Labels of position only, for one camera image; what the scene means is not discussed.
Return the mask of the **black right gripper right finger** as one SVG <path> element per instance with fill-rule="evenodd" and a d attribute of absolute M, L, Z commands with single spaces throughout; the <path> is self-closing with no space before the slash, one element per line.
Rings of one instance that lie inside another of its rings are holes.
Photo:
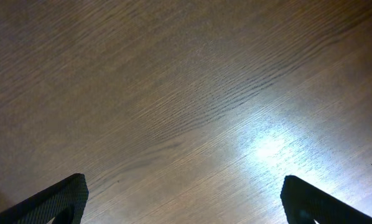
<path fill-rule="evenodd" d="M 372 217 L 294 175 L 287 175 L 281 200 L 289 224 L 372 224 Z"/>

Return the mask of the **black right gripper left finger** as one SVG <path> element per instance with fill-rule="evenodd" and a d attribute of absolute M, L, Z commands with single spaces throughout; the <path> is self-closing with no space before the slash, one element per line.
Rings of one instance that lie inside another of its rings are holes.
<path fill-rule="evenodd" d="M 0 213 L 0 224 L 80 224 L 88 200 L 83 174 L 73 174 Z"/>

